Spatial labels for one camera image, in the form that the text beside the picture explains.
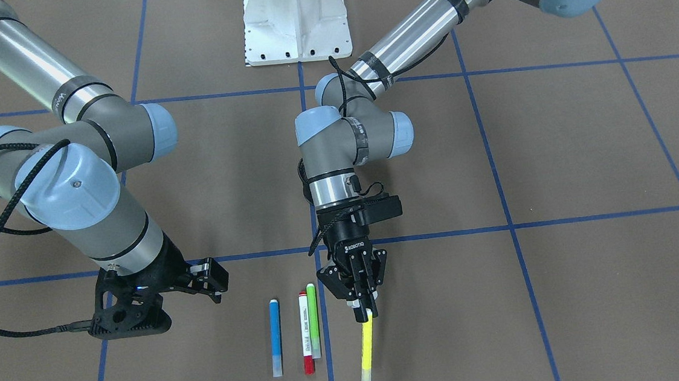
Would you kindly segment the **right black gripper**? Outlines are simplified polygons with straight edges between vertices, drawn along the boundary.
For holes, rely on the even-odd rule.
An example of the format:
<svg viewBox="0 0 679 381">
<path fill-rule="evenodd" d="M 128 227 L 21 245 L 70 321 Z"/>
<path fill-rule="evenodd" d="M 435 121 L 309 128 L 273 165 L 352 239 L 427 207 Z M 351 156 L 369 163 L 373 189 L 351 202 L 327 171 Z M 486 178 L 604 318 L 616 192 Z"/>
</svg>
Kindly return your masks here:
<svg viewBox="0 0 679 381">
<path fill-rule="evenodd" d="M 141 286 L 159 293 L 167 290 L 201 293 L 220 303 L 228 290 L 228 272 L 214 258 L 188 264 L 178 247 L 163 233 L 163 243 L 156 258 L 140 272 Z"/>
</svg>

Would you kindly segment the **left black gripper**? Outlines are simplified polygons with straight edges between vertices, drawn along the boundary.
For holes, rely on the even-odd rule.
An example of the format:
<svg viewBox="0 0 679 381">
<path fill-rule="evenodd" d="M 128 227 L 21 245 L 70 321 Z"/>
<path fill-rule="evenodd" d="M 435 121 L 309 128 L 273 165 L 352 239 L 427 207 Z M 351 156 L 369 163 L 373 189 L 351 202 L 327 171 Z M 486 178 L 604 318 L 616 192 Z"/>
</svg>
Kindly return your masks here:
<svg viewBox="0 0 679 381">
<path fill-rule="evenodd" d="M 374 210 L 372 203 L 325 208 L 317 215 L 313 240 L 314 248 L 322 242 L 328 249 L 328 264 L 317 278 L 335 298 L 351 303 L 358 323 L 379 314 L 375 299 L 386 253 L 370 240 L 369 225 L 379 220 Z"/>
</svg>

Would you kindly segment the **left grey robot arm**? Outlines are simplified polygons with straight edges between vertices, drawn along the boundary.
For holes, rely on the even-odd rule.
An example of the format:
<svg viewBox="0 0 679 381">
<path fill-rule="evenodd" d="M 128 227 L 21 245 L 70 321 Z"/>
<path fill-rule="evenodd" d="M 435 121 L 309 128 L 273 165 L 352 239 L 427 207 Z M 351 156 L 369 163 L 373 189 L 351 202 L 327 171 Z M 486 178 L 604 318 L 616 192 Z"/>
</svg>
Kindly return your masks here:
<svg viewBox="0 0 679 381">
<path fill-rule="evenodd" d="M 373 246 L 370 226 L 401 216 L 403 208 L 383 185 L 376 193 L 363 188 L 357 168 L 404 155 L 415 141 L 409 116 L 382 110 L 377 99 L 439 51 L 473 11 L 492 1 L 422 0 L 349 68 L 329 57 L 333 70 L 315 85 L 317 106 L 295 118 L 301 153 L 297 173 L 317 218 L 309 253 L 319 245 L 327 249 L 327 263 L 317 279 L 347 303 L 359 324 L 379 314 L 378 290 L 387 267 L 387 253 Z M 572 18 L 601 0 L 515 1 Z"/>
</svg>

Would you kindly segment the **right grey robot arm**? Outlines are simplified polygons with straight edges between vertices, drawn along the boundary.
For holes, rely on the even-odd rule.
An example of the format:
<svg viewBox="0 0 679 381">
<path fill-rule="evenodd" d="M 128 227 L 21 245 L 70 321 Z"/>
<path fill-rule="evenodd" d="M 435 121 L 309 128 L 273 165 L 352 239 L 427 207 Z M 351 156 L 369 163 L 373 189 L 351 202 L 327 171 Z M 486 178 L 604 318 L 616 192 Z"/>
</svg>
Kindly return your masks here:
<svg viewBox="0 0 679 381">
<path fill-rule="evenodd" d="M 118 179 L 178 142 L 158 104 L 131 104 L 55 50 L 0 0 L 0 71 L 60 120 L 32 132 L 0 126 L 0 198 L 57 232 L 123 279 L 118 299 L 152 305 L 167 290 L 219 303 L 227 274 L 214 260 L 188 264 Z"/>
</svg>

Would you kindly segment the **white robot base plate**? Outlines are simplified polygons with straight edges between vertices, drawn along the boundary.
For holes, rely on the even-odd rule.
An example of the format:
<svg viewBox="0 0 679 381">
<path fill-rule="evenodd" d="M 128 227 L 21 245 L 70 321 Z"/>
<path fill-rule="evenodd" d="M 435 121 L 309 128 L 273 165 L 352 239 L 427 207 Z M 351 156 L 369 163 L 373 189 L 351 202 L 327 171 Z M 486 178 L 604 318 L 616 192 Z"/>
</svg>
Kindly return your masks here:
<svg viewBox="0 0 679 381">
<path fill-rule="evenodd" d="M 342 59 L 353 52 L 344 0 L 243 0 L 247 65 Z"/>
</svg>

